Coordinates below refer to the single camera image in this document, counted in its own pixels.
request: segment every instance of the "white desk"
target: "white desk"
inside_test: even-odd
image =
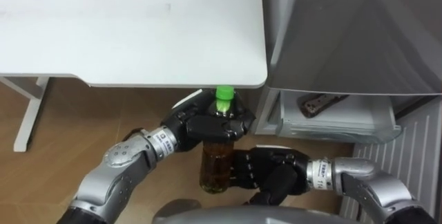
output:
[[[26,150],[48,77],[259,87],[267,77],[262,0],[0,0],[0,76],[31,99],[15,151]],[[40,78],[33,85],[23,76]]]

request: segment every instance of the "plastic bottle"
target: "plastic bottle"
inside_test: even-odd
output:
[[[216,101],[209,107],[208,114],[219,118],[233,118],[231,101],[235,91],[231,86],[218,86]],[[230,183],[230,167],[233,162],[233,144],[203,141],[200,186],[210,194],[222,193]]]

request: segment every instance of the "wooden floor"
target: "wooden floor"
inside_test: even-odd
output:
[[[135,127],[154,129],[187,89],[90,88],[76,79],[51,80],[32,144],[12,152],[27,100],[0,83],[0,218],[5,224],[55,223],[85,174],[103,153]],[[273,136],[248,136],[236,147],[278,144],[313,158],[346,156],[351,146]],[[198,186],[201,145],[175,154],[134,191],[118,223],[150,223],[170,200],[196,198],[204,207],[238,205],[252,191],[232,188],[220,195]],[[331,192],[289,197],[284,205],[337,212],[340,198]]]

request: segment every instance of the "green bottle cap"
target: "green bottle cap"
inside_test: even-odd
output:
[[[235,97],[235,89],[232,86],[217,86],[215,95],[219,100],[232,100]]]

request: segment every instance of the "brown liquid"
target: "brown liquid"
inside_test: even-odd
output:
[[[233,162],[233,142],[214,144],[204,142],[200,186],[210,194],[222,193],[230,183],[230,167]]]

